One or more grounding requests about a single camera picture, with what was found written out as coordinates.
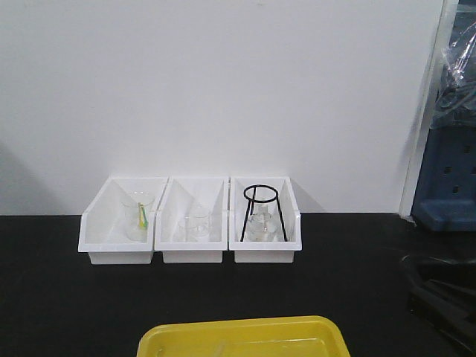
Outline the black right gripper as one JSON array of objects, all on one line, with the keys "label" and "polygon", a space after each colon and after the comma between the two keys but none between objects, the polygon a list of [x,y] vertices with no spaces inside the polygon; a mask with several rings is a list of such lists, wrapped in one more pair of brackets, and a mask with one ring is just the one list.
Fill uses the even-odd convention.
[{"label": "black right gripper", "polygon": [[406,255],[408,309],[462,353],[475,352],[475,260]]}]

